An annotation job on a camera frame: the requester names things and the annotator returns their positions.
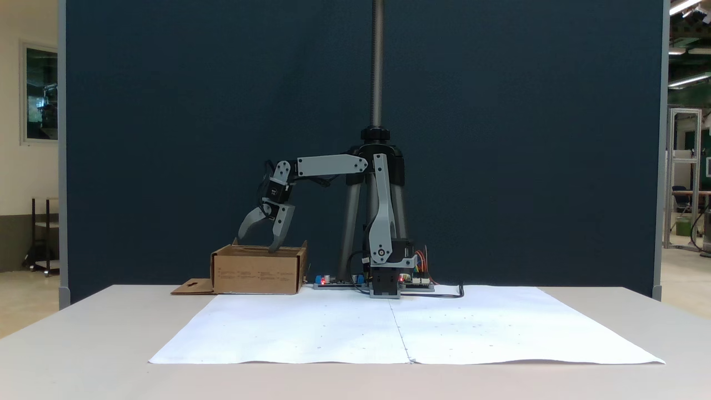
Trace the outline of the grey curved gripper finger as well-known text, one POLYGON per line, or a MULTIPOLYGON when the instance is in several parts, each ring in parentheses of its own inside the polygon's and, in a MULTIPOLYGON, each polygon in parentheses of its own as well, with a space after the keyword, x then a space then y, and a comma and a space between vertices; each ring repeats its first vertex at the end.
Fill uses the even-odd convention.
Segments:
POLYGON ((272 207, 256 207, 251 212, 247 213, 244 220, 242 220, 239 226, 238 239, 240 241, 246 238, 247 233, 253 226, 261 223, 262 221, 268 221, 271 218, 272 207))

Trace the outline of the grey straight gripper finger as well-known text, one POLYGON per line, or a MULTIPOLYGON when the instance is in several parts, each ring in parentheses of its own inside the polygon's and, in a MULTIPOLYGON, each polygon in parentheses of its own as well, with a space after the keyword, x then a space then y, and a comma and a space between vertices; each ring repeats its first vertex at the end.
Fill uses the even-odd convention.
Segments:
POLYGON ((269 246, 269 253, 276 253, 283 245, 289 226, 295 212, 295 206, 290 203, 271 204, 273 220, 273 241, 269 246))

